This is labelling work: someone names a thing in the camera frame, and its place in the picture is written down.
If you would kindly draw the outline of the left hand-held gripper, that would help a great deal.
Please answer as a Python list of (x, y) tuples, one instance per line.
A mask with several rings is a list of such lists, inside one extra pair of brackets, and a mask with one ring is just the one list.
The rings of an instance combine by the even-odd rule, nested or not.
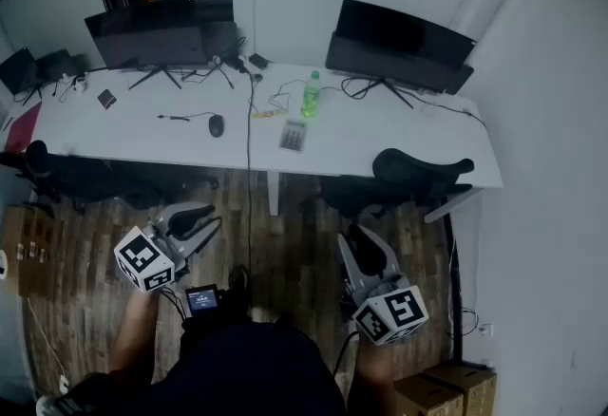
[(209, 218), (215, 210), (203, 202), (166, 206), (159, 221), (133, 227), (114, 248), (120, 270), (142, 293), (173, 284), (186, 258), (199, 253), (218, 233), (221, 217)]

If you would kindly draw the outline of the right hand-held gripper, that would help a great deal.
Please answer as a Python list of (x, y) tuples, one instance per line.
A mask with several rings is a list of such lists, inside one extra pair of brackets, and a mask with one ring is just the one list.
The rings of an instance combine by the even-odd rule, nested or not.
[(337, 245), (348, 283), (348, 320), (375, 346), (400, 340), (429, 320), (419, 287), (403, 272), (386, 274), (395, 252), (379, 235), (353, 223), (348, 236), (337, 235)]

